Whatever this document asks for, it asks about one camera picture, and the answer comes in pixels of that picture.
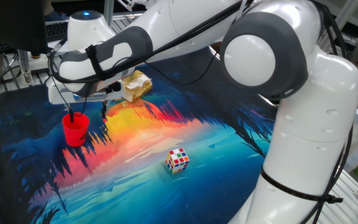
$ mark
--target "cable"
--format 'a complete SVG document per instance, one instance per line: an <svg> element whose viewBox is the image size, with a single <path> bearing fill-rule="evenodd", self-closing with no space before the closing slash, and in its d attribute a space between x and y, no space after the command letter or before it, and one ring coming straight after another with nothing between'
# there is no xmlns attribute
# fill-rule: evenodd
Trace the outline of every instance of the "cable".
<svg viewBox="0 0 358 224"><path fill-rule="evenodd" d="M200 77L198 77L196 80L191 81L191 82L189 82L189 83L178 83L178 82L176 82L175 80L172 80L171 78L169 78L168 76L166 76L163 72L161 72L161 70L159 70L158 68L156 68L154 65L152 65L152 64L150 64L150 63L148 63L148 62L144 62L144 63L145 63L146 65L148 65L148 66L154 68L154 70L158 71L162 76L164 76L167 80L173 82L174 84L177 84L177 85L191 85L191 84L193 84L193 83L196 83L198 80L202 79L202 78L205 76L205 74L206 74L207 71L209 70L210 66L211 66L212 63L214 62L214 59L215 59L215 57L216 57L217 54L218 54L218 52L216 52L216 53L214 54L214 57L213 57L212 60L209 62L208 66L206 67L205 72L204 72Z"/></svg>
<svg viewBox="0 0 358 224"><path fill-rule="evenodd" d="M321 11L324 15L324 18L327 20L328 24L330 26L332 26L334 33L338 39L339 42L339 46L341 48L342 51L342 56L345 59L349 60L349 52L347 51L347 47L346 47L346 43L343 39L342 33L338 28L338 25L336 24L335 19L333 18L333 15L331 14L331 11L329 10L329 8L324 5L323 3L320 3L318 1L315 0L311 0L311 2L314 4L314 6L316 6L317 10ZM329 27L326 27L327 32L331 31Z"/></svg>

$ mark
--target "black cable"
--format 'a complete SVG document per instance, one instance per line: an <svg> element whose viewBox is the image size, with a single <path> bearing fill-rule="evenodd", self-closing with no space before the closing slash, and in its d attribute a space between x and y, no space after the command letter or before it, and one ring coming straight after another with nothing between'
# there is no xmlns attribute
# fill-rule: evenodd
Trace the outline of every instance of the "black cable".
<svg viewBox="0 0 358 224"><path fill-rule="evenodd" d="M328 193L334 187L336 181L338 180L338 178L340 177L340 175L342 173L342 170L343 170L343 168L345 166L346 159L347 159L347 157L349 155L349 151L350 151L350 148L351 148L352 136L353 136L353 126L352 126L351 130L349 131L349 135L347 137L347 144L342 149L341 155L339 156L339 158L338 158L338 160L336 162L336 165L334 167L333 173L331 174L331 177L329 179L327 188L324 191L324 193L322 194L322 197L326 197L328 195ZM318 210L321 212L321 209L322 209L323 205L324 205L324 202L318 202L313 207L312 211L310 211L310 213L303 219L303 221L300 224L306 224L309 221L309 219L314 215L314 213L316 213ZM318 216L319 216L319 213L316 214L316 216L315 216L315 218L313 220L313 224L317 223Z"/></svg>
<svg viewBox="0 0 358 224"><path fill-rule="evenodd" d="M315 1L315 0L312 0L312 3L316 6L316 8L318 10L320 10L321 12L323 12L324 14L324 18L327 19L327 21L329 22L329 24L332 26L333 30L334 30L334 33L338 39L338 42L339 42L339 46L341 48L341 51L342 51L342 56L343 58L345 59L348 59L349 60L349 52L347 51L347 46L346 46L346 43L343 39L343 36L342 36L342 33L341 31L339 30L339 27L338 25L336 24L336 21L335 19L333 18L333 15L331 14L331 11L329 10L329 8L324 5L323 3L321 2L318 2L318 1Z"/></svg>
<svg viewBox="0 0 358 224"><path fill-rule="evenodd" d="M207 73L207 71L208 71L209 68L211 67L212 63L214 62L214 59L215 59L215 57L216 57L217 54L218 54L218 52L216 52L216 53L214 54L214 57L213 57L212 60L209 62L208 66L206 67L205 72L204 72L200 77L198 77L196 80L191 81L191 82L189 82L189 83L178 83L178 82L176 82L175 80L172 80L171 78L169 78L168 76L166 76L163 72L161 72L161 70L159 70L158 68L156 68L154 65L152 65L152 64L150 64L150 63L147 63L147 62L144 62L144 63L145 63L146 65L148 65L148 66L154 68L154 70L158 71L162 76L164 76L167 80L173 82L174 84L177 84L177 85L191 85L191 84L193 84L193 83L198 82L198 80L202 79L202 78L205 76L205 74Z"/></svg>
<svg viewBox="0 0 358 224"><path fill-rule="evenodd" d="M333 48L334 55L338 55L338 52L336 50L336 45L335 45L333 34L331 33L331 29L329 28L329 24L328 24L328 22L326 20L324 20L324 26L326 28L326 32L327 32L331 47Z"/></svg>

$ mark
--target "metal frame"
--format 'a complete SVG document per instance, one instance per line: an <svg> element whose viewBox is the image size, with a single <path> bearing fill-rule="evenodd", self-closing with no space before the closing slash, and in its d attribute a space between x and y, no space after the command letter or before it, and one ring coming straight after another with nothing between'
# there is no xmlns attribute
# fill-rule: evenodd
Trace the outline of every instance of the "metal frame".
<svg viewBox="0 0 358 224"><path fill-rule="evenodd" d="M104 1L104 18L107 22L107 25L111 27L112 17L114 14L114 0L105 0Z"/></svg>

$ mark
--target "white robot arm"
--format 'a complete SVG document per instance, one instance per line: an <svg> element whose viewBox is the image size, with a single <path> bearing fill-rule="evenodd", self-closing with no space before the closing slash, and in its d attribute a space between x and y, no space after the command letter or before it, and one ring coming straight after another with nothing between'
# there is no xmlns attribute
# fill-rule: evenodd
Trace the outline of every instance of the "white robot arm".
<svg viewBox="0 0 358 224"><path fill-rule="evenodd" d="M226 73L268 99L281 100L256 188L231 223L306 223L318 201L336 200L319 196L332 179L353 124L358 70L316 45L321 18L311 1L261 0L237 16L245 3L157 1L121 33L70 49L54 77L72 93L87 97L119 82L144 61L188 54L224 37L221 61ZM96 32L100 19L74 15L68 41L74 24L88 24L84 26ZM48 87L51 100L56 87Z"/></svg>

